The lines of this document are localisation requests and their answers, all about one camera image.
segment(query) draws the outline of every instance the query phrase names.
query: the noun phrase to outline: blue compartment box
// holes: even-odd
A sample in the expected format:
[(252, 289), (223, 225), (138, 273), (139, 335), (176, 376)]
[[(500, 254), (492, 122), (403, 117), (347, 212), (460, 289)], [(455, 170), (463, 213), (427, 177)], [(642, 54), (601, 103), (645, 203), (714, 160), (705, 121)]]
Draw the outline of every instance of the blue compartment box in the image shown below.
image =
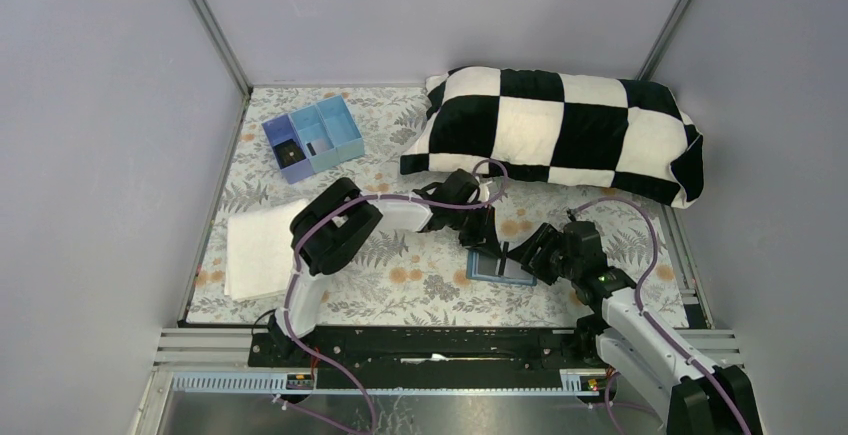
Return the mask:
[(362, 134), (341, 96), (281, 115), (262, 128), (289, 183), (365, 155)]

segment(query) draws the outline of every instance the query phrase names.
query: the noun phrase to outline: cable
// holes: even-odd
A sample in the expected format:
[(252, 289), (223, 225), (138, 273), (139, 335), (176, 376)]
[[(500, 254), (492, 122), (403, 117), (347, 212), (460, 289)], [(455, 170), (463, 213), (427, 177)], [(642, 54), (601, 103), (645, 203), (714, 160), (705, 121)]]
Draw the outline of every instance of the cable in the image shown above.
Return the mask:
[(259, 320), (262, 320), (263, 318), (267, 317), (268, 315), (271, 315), (276, 310), (277, 310), (276, 308), (272, 308), (271, 310), (266, 310), (262, 315), (259, 315), (259, 318), (257, 318), (256, 321), (253, 322), (253, 325), (250, 326), (250, 338), (251, 339), (253, 339), (253, 331), (254, 331), (254, 329), (256, 329), (256, 325), (259, 325)]
[(618, 423), (618, 420), (616, 420), (615, 415), (612, 414), (612, 402), (609, 399), (609, 395), (610, 395), (610, 391), (612, 390), (612, 386), (613, 386), (613, 384), (615, 384), (616, 379), (618, 379), (618, 377), (620, 375), (621, 375), (620, 373), (615, 372), (615, 373), (612, 374), (610, 379), (607, 380), (607, 387), (604, 389), (604, 405), (607, 407), (607, 414), (609, 414), (610, 421), (615, 426), (615, 429), (618, 431), (619, 434), (626, 435), (624, 433), (624, 429), (621, 428), (621, 424)]
[(739, 424), (739, 427), (742, 428), (742, 433), (744, 435), (751, 435), (751, 429), (748, 427), (748, 423), (745, 422), (745, 417), (742, 416), (742, 412), (739, 411), (739, 407), (737, 407), (736, 404), (733, 403), (733, 400), (730, 398), (730, 395), (727, 393), (727, 391), (724, 390), (724, 387), (722, 387), (721, 384), (718, 383), (718, 380), (716, 380), (716, 378), (709, 371), (709, 369), (707, 369), (707, 367), (705, 367), (698, 360), (695, 360), (692, 357), (692, 354), (689, 353), (689, 351), (686, 350), (686, 348), (682, 347), (679, 343), (677, 343), (674, 340), (674, 338), (665, 330), (665, 328), (663, 328), (663, 326), (660, 325), (660, 323), (656, 320), (656, 318), (654, 318), (654, 316), (651, 315), (650, 312), (645, 311), (645, 303), (642, 300), (642, 288), (645, 285), (645, 281), (648, 279), (648, 277), (651, 275), (651, 272), (654, 270), (654, 267), (657, 266), (657, 259), (659, 258), (659, 243), (657, 242), (657, 233), (656, 233), (656, 230), (654, 229), (654, 224), (651, 223), (651, 219), (648, 216), (648, 214), (645, 212), (645, 210), (642, 207), (640, 207), (639, 205), (636, 205), (632, 201), (624, 199), (624, 198), (601, 197), (597, 200), (593, 200), (591, 202), (585, 203), (585, 204), (577, 207), (574, 210), (574, 213), (582, 212), (583, 210), (585, 210), (585, 209), (587, 209), (587, 208), (589, 208), (593, 205), (596, 205), (600, 202), (608, 202), (608, 201), (621, 202), (621, 203), (624, 203), (624, 204), (627, 204), (627, 205), (630, 205), (631, 207), (633, 207), (637, 212), (639, 212), (639, 215), (641, 215), (642, 218), (645, 219), (645, 223), (648, 225), (648, 231), (651, 234), (651, 242), (653, 244), (653, 257), (651, 258), (651, 264), (648, 266), (648, 269), (645, 270), (645, 273), (643, 273), (642, 276), (639, 277), (639, 281), (636, 282), (636, 292), (635, 292), (635, 295), (634, 295), (634, 297), (636, 299), (636, 308), (639, 309), (640, 314), (643, 317), (645, 317), (645, 320), (648, 321), (648, 323), (654, 328), (654, 330), (656, 330), (657, 333), (666, 342), (668, 342), (668, 344), (671, 345), (674, 348), (675, 351), (677, 351), (677, 353), (679, 353), (681, 356), (683, 356), (687, 360), (687, 363), (689, 363), (688, 361), (691, 360), (692, 366), (694, 366), (699, 372), (701, 372), (702, 375), (704, 375), (704, 377), (706, 377), (706, 379), (710, 382), (710, 385), (712, 385), (713, 388), (716, 389), (719, 396), (722, 398), (722, 400), (724, 400), (724, 403), (727, 404), (727, 408), (730, 409), (730, 412), (733, 414), (733, 418), (736, 419), (736, 422)]
[[(603, 407), (607, 406), (606, 403), (588, 403), (588, 404), (587, 403), (575, 403), (575, 404), (572, 404), (572, 405), (562, 405), (562, 406), (559, 406), (559, 407), (556, 407), (556, 408), (562, 408), (562, 409), (566, 409), (566, 410), (579, 410), (581, 408), (582, 409), (588, 409), (588, 410), (594, 410), (596, 405), (597, 406), (603, 406)], [(638, 403), (610, 401), (609, 406), (612, 407), (612, 408), (616, 408), (616, 407), (627, 408), (627, 409), (630, 409), (630, 410), (636, 410), (636, 411), (639, 411), (639, 412), (647, 413), (648, 415), (656, 417), (657, 419), (662, 421), (662, 419), (660, 419), (660, 416), (657, 415), (657, 412), (655, 412), (651, 407), (647, 407), (645, 405), (639, 405)]]
[(297, 242), (297, 244), (294, 247), (295, 273), (292, 274), (292, 278), (289, 281), (289, 286), (288, 286), (288, 289), (286, 290), (286, 298), (285, 298), (285, 301), (283, 302), (283, 324), (286, 327), (286, 332), (288, 332), (287, 335), (289, 336), (289, 338), (291, 338), (291, 340), (298, 347), (300, 347), (301, 350), (303, 350), (304, 352), (312, 355), (313, 357), (315, 357), (319, 360), (323, 360), (324, 362), (332, 365), (333, 367), (338, 369), (340, 372), (342, 372), (351, 382), (353, 382), (353, 384), (356, 386), (356, 388), (362, 393), (362, 396), (365, 398), (365, 402), (368, 404), (368, 411), (371, 413), (371, 429), (369, 431), (354, 430), (354, 429), (352, 429), (350, 427), (346, 427), (346, 426), (336, 422), (335, 420), (333, 420), (333, 419), (331, 419), (331, 418), (329, 418), (325, 415), (322, 415), (318, 412), (314, 412), (314, 411), (312, 411), (308, 408), (300, 407), (300, 406), (295, 405), (295, 404), (289, 404), (285, 401), (283, 402), (283, 409), (284, 410), (286, 409), (286, 407), (290, 406), (291, 408), (293, 408), (294, 410), (297, 410), (298, 412), (310, 415), (314, 418), (317, 418), (318, 420), (321, 420), (324, 423), (327, 423), (329, 425), (332, 425), (332, 426), (338, 428), (339, 430), (345, 430), (345, 431), (353, 433), (355, 435), (371, 435), (377, 430), (377, 426), (376, 426), (377, 420), (378, 420), (377, 419), (377, 411), (374, 408), (374, 402), (371, 400), (371, 397), (368, 396), (368, 391), (365, 389), (365, 386), (362, 385), (362, 382), (360, 382), (359, 379), (357, 379), (356, 376), (353, 373), (351, 373), (347, 368), (345, 368), (344, 365), (342, 365), (341, 363), (339, 363), (339, 362), (333, 360), (332, 358), (327, 357), (325, 355), (322, 355), (322, 354), (312, 350), (311, 348), (309, 348), (305, 343), (303, 343), (303, 341), (300, 338), (297, 337), (297, 335), (295, 335), (294, 329), (292, 328), (291, 317), (289, 316), (289, 307), (291, 306), (291, 298), (292, 298), (292, 294), (294, 293), (294, 290), (293, 290), (294, 286), (297, 283), (297, 280), (300, 278), (300, 271), (302, 269), (301, 257), (299, 256), (299, 254), (300, 254), (301, 249), (303, 249), (303, 245), (306, 243), (306, 241), (309, 240), (309, 238), (312, 237), (321, 227), (330, 223), (333, 220), (333, 218), (335, 218), (336, 216), (344, 213), (345, 211), (347, 211), (349, 208), (353, 207), (354, 205), (357, 205), (359, 203), (366, 202), (366, 201), (369, 201), (369, 200), (377, 200), (377, 199), (400, 200), (400, 201), (408, 201), (408, 202), (411, 202), (411, 203), (418, 203), (418, 204), (421, 204), (421, 205), (428, 205), (428, 206), (431, 206), (431, 207), (449, 208), (449, 209), (453, 209), (453, 210), (476, 210), (478, 208), (488, 207), (491, 204), (495, 203), (497, 200), (499, 200), (504, 195), (504, 193), (506, 192), (506, 186), (507, 186), (507, 182), (509, 181), (509, 177), (507, 175), (506, 167), (504, 167), (504, 165), (501, 162), (499, 162), (497, 160), (492, 160), (492, 159), (482, 160), (482, 161), (478, 162), (474, 166), (474, 168), (472, 169), (471, 174), (477, 175), (477, 170), (484, 163), (487, 163), (487, 162), (494, 163), (495, 165), (498, 166), (498, 168), (500, 168), (501, 173), (503, 174), (503, 183), (501, 183), (501, 186), (500, 186), (498, 192), (494, 196), (492, 196), (491, 198), (486, 200), (485, 202), (473, 203), (473, 204), (469, 204), (469, 205), (455, 205), (455, 204), (451, 204), (451, 203), (442, 203), (442, 202), (434, 202), (432, 200), (424, 200), (423, 198), (410, 198), (408, 195), (398, 195), (398, 194), (363, 195), (363, 196), (360, 196), (358, 198), (355, 198), (353, 200), (350, 200), (350, 201), (342, 204), (342, 206), (340, 206), (337, 209), (330, 212), (326, 217), (319, 220), (318, 223), (316, 223), (312, 228), (307, 230), (307, 232), (303, 235), (303, 237), (301, 237), (301, 239)]

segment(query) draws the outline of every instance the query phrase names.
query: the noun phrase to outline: table surface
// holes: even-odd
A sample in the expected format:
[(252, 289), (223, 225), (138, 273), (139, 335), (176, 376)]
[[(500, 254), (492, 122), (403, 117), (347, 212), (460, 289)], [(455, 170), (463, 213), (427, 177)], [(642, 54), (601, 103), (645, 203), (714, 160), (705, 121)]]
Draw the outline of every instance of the table surface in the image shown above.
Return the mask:
[[(365, 156), (289, 185), (277, 168), (261, 123), (337, 94), (345, 98), (362, 132)], [(230, 215), (314, 198), (339, 177), (350, 177), (361, 188), (379, 193), (406, 193), (444, 180), (444, 173), (398, 173), (400, 154), (421, 133), (427, 106), (424, 90), (416, 87), (255, 89), (186, 321), (250, 324), (262, 312), (282, 305), (282, 296), (236, 302), (224, 295)], [(644, 298), (671, 325), (687, 327), (660, 223), (661, 207), (654, 201), (613, 189), (510, 182), (507, 196), (495, 204), (498, 237), (515, 246), (543, 222), (566, 223), (566, 209), (610, 194), (633, 200), (651, 215), (660, 256)], [(611, 264), (634, 279), (644, 272), (650, 263), (651, 241), (638, 213), (624, 204), (605, 203), (588, 209), (582, 219), (596, 222)], [(319, 323), (570, 327), (590, 313), (567, 282), (523, 287), (471, 281), (465, 276), (466, 261), (467, 252), (451, 230), (374, 233), (354, 262), (333, 275), (322, 297)]]

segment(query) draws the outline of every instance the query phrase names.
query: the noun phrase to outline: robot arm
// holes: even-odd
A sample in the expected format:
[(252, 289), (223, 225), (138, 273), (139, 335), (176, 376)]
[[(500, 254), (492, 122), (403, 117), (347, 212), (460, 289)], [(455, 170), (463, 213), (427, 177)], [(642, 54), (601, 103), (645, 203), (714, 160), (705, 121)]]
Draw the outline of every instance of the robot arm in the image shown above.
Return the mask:
[[(409, 196), (462, 205), (476, 201), (481, 191), (485, 191), (485, 186), (481, 188), (475, 177), (458, 170), (444, 183), (414, 190)], [(293, 246), (319, 221), (359, 196), (359, 189), (350, 179), (333, 183), (295, 217), (291, 224)], [(647, 307), (639, 310), (635, 303), (636, 283), (607, 264), (600, 234), (592, 222), (572, 221), (562, 231), (543, 224), (526, 242), (503, 254), (495, 234), (492, 207), (430, 208), (392, 196), (359, 203), (341, 215), (318, 228), (301, 252), (295, 254), (309, 266), (309, 273), (301, 274), (293, 288), (290, 307), (297, 314), (292, 317), (292, 328), (298, 338), (315, 328), (320, 297), (330, 280), (325, 275), (350, 263), (374, 230), (427, 232), (448, 227), (459, 232), (464, 247), (513, 259), (549, 285), (560, 278), (569, 280), (580, 301), (594, 312), (577, 322), (577, 354), (616, 367), (660, 415), (667, 433), (741, 433), (728, 406), (706, 376), (693, 366), (695, 362), (718, 380), (751, 432), (762, 433), (753, 390), (744, 372), (738, 367), (719, 367), (667, 326), (661, 316), (652, 314)], [(665, 337), (649, 323), (648, 317), (659, 324)], [(276, 319), (282, 320), (282, 313), (277, 313)], [(288, 334), (285, 327), (280, 328)], [(681, 355), (672, 343), (686, 349), (689, 356)]]

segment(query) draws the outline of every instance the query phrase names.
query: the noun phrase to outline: pillow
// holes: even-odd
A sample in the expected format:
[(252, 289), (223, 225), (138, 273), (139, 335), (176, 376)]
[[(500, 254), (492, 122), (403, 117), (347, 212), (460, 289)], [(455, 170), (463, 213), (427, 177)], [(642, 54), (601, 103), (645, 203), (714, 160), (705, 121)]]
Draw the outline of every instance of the pillow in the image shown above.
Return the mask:
[(463, 67), (426, 89), (427, 125), (401, 155), (402, 174), (492, 158), (512, 179), (617, 188), (677, 208), (703, 190), (703, 136), (659, 83)]

